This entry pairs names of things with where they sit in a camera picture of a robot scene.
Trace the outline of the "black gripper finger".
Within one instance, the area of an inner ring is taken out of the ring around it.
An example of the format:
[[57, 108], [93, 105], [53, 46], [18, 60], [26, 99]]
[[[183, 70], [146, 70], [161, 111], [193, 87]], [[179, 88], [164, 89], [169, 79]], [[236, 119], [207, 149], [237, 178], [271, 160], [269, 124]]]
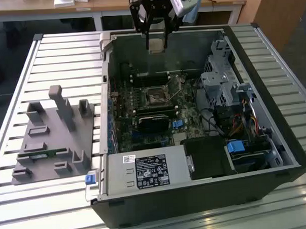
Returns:
[[164, 48], [168, 47], [168, 36], [173, 31], [178, 31], [180, 27], [180, 18], [177, 17], [175, 10], [172, 8], [164, 15]]
[[[144, 8], [144, 21], [140, 20], [140, 6]], [[151, 10], [150, 3], [147, 0], [129, 0], [129, 10], [134, 22], [135, 30], [142, 33], [146, 37], [146, 49], [149, 49], [149, 29], [151, 26]]]

